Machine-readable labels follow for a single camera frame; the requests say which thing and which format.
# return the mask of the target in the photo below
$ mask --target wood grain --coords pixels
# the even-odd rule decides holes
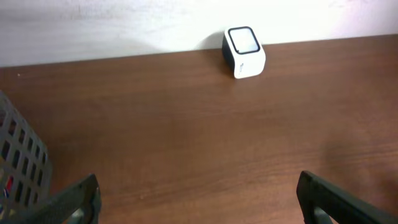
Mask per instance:
[[[302,223],[310,170],[398,215],[398,35],[0,69],[47,143],[52,191],[95,173],[100,223]]]

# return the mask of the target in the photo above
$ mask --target gray plastic basket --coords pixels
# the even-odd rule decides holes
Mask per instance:
[[[0,91],[0,220],[45,199],[51,175],[47,147]]]

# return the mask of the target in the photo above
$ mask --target white cube device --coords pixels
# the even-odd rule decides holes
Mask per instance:
[[[266,53],[248,26],[225,30],[223,56],[235,78],[258,75],[266,64]]]

